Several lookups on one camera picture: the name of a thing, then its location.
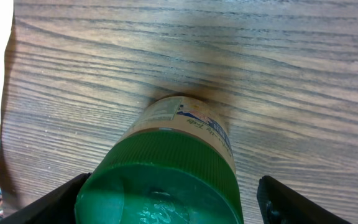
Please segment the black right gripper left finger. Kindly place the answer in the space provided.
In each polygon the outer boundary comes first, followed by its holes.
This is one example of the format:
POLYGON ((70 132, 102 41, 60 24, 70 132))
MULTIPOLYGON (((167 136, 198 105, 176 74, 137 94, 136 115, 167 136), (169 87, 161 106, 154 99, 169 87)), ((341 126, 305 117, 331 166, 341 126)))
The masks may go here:
POLYGON ((80 174, 23 209, 0 220, 0 224, 75 224, 77 195, 91 173, 80 174))

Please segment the green lidded jar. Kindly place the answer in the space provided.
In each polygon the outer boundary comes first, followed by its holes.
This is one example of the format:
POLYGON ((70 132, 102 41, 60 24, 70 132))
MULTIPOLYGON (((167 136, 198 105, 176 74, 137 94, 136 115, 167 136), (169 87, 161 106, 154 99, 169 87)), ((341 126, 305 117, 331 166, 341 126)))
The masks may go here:
POLYGON ((242 223, 224 123, 206 103, 150 105, 79 191, 77 223, 242 223))

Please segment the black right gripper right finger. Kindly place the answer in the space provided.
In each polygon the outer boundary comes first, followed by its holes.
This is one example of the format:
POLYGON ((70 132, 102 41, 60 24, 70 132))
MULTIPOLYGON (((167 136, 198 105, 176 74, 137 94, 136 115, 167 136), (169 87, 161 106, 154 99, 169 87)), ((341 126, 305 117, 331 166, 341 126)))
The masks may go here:
POLYGON ((264 224, 349 224, 269 175, 259 180, 257 200, 264 224))

